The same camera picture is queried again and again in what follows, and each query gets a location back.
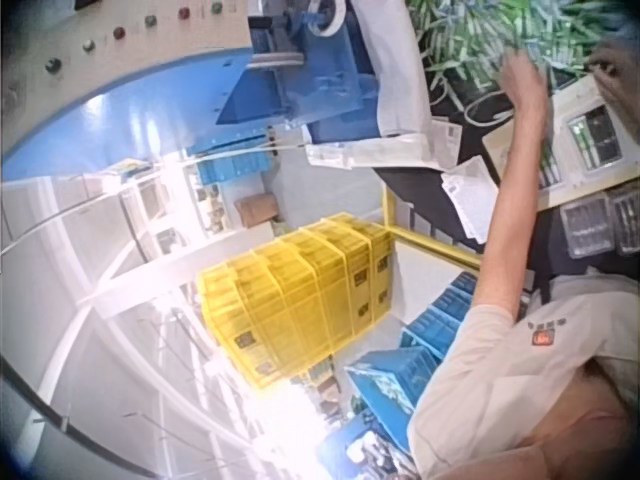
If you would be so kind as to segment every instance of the hand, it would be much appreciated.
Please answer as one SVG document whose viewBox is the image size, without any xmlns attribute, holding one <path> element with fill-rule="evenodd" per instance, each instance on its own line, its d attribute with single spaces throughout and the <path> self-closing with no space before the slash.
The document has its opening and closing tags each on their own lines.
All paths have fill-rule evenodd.
<svg viewBox="0 0 640 480">
<path fill-rule="evenodd" d="M 502 62 L 500 86 L 515 109 L 515 117 L 546 132 L 549 97 L 547 78 L 531 63 L 524 50 L 507 49 Z"/>
<path fill-rule="evenodd" d="M 634 140 L 640 143 L 640 59 L 630 50 L 600 47 L 587 62 L 600 94 L 613 108 Z"/>
</svg>

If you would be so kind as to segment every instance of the cardboard box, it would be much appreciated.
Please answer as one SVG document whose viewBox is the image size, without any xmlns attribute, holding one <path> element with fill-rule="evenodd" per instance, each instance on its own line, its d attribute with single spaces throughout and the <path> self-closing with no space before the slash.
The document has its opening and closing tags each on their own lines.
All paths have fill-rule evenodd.
<svg viewBox="0 0 640 480">
<path fill-rule="evenodd" d="M 272 219 L 280 213 L 278 201 L 272 193 L 261 193 L 236 200 L 235 206 L 240 214 L 242 226 L 246 228 Z"/>
</svg>

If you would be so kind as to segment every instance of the person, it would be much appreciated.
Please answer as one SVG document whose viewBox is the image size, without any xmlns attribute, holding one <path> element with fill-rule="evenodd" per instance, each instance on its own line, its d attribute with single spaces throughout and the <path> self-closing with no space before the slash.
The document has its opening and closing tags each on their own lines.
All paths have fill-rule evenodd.
<svg viewBox="0 0 640 480">
<path fill-rule="evenodd" d="M 606 43 L 589 57 L 587 64 L 600 94 L 640 145 L 640 52 Z"/>
<path fill-rule="evenodd" d="M 510 51 L 514 133 L 472 306 L 411 419 L 424 479 L 619 478 L 638 410 L 638 285 L 561 276 L 516 322 L 549 113 L 546 78 Z"/>
</svg>

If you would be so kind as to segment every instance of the stacked yellow crates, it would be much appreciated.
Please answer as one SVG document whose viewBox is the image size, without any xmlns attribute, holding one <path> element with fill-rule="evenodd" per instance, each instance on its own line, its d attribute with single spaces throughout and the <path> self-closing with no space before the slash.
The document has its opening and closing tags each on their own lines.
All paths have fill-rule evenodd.
<svg viewBox="0 0 640 480">
<path fill-rule="evenodd" d="M 342 224 L 322 221 L 304 229 L 330 249 L 343 255 L 351 299 L 353 334 L 371 325 L 371 250 L 367 242 Z"/>
<path fill-rule="evenodd" d="M 316 272 L 325 325 L 329 331 L 329 353 L 338 351 L 354 336 L 344 255 L 327 248 L 324 243 L 304 230 L 280 237 L 279 241 L 296 252 Z"/>
<path fill-rule="evenodd" d="M 257 388 L 306 372 L 389 309 L 391 236 L 340 214 L 202 272 L 207 327 Z"/>
<path fill-rule="evenodd" d="M 339 213 L 329 220 L 344 224 L 369 243 L 373 318 L 381 318 L 391 308 L 391 235 L 384 227 L 364 222 L 348 213 Z"/>
</svg>

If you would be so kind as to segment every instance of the beige shirt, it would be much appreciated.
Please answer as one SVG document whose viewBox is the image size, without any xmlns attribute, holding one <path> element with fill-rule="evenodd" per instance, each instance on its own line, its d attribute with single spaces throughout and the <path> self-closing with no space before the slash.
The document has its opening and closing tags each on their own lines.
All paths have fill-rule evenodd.
<svg viewBox="0 0 640 480">
<path fill-rule="evenodd" d="M 499 307 L 472 308 L 409 425 L 423 478 L 516 448 L 596 357 L 637 405 L 637 284 L 624 277 L 560 277 L 553 302 L 533 298 L 514 325 Z"/>
</svg>

